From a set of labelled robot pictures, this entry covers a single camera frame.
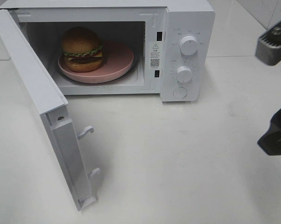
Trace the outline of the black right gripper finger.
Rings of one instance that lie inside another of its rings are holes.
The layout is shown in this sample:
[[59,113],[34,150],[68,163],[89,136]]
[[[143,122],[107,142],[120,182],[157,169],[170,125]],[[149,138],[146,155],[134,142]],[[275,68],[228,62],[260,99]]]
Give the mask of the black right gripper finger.
[[267,155],[281,155],[281,109],[273,115],[269,129],[260,137],[257,143]]

